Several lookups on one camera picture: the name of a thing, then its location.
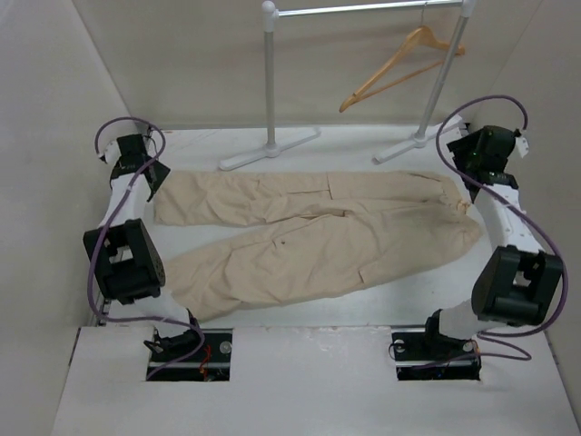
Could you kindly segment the beige trousers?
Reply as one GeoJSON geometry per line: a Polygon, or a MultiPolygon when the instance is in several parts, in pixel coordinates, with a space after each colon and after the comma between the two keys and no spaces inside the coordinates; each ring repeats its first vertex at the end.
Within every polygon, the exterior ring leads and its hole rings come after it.
{"type": "Polygon", "coordinates": [[[154,219],[241,228],[164,264],[172,297],[200,321],[436,269],[482,234],[456,184],[431,172],[180,171],[155,195],[154,219]]]}

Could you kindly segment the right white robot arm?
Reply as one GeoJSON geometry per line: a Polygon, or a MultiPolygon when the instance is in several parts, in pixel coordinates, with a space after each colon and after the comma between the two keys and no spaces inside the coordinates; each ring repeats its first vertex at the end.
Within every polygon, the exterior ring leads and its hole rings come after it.
{"type": "Polygon", "coordinates": [[[389,355],[401,381],[478,379],[487,357],[480,344],[507,345],[501,327],[535,333],[566,274],[561,256],[537,240],[540,232],[519,204],[516,178],[505,170],[513,152],[527,154],[523,133],[487,125],[447,148],[484,220],[492,253],[467,301],[435,311],[421,329],[393,330],[389,355]]]}

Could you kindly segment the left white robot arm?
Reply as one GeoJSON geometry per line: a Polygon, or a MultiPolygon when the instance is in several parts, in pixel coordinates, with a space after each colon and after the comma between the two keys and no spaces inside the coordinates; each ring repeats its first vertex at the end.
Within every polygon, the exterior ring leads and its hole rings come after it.
{"type": "Polygon", "coordinates": [[[204,335],[190,311],[165,289],[162,259],[143,221],[146,206],[170,174],[152,161],[151,140],[129,134],[112,141],[101,159],[113,164],[112,196],[99,226],[83,236],[92,279],[101,295],[131,306],[125,322],[150,322],[155,333],[144,343],[164,364],[194,362],[203,352],[204,335]]]}

